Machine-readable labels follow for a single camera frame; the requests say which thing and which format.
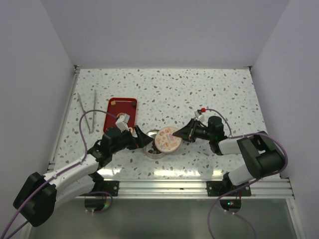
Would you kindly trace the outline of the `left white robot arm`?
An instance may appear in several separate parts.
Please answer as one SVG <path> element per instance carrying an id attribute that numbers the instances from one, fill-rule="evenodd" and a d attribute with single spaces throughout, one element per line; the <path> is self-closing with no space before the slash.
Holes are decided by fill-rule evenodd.
<path id="1" fill-rule="evenodd" d="M 32 226 L 38 227 L 58 206 L 72 198 L 88 193 L 101 194 L 104 178 L 98 171 L 112 161 L 112 156 L 124 149 L 135 150 L 152 143 L 153 138 L 137 125 L 134 129 L 135 136 L 128 130 L 111 127 L 73 163 L 44 175 L 31 174 L 14 200 L 14 208 Z"/>

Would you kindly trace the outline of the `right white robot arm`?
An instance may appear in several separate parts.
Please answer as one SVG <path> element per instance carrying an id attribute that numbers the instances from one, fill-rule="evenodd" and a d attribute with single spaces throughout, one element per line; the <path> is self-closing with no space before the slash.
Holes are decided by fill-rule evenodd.
<path id="1" fill-rule="evenodd" d="M 279 145 L 264 131 L 242 137 L 227 137 L 222 118 L 211 116 L 208 125 L 191 119 L 183 128 L 173 133 L 187 142 L 207 140 L 216 155 L 240 154 L 244 165 L 223 175 L 222 190 L 234 195 L 240 186 L 251 181 L 279 173 L 287 165 L 287 157 Z"/>

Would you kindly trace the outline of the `metal serving tongs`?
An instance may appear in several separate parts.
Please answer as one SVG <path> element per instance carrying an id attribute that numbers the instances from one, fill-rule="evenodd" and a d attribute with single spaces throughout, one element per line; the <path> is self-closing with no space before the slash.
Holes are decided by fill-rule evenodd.
<path id="1" fill-rule="evenodd" d="M 95 129 L 95 112 L 92 112 L 92 124 L 89 124 L 89 120 L 87 118 L 88 111 L 85 110 L 84 105 L 82 103 L 81 95 L 79 93 L 77 93 L 77 98 L 78 98 L 82 113 L 84 115 L 84 119 L 85 119 L 86 125 L 88 127 L 89 133 L 93 133 L 94 129 Z M 93 99 L 92 110 L 96 109 L 96 105 L 97 105 L 97 92 L 96 92 L 96 90 L 94 90 L 94 99 Z"/>

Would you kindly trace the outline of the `round silver tin lid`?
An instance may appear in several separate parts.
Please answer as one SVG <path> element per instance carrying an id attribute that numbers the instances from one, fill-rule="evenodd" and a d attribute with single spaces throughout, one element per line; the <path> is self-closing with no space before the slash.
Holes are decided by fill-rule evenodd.
<path id="1" fill-rule="evenodd" d="M 165 154 L 172 153 L 182 145 L 182 139 L 173 134 L 178 131 L 176 127 L 168 126 L 160 129 L 155 136 L 155 146 Z"/>

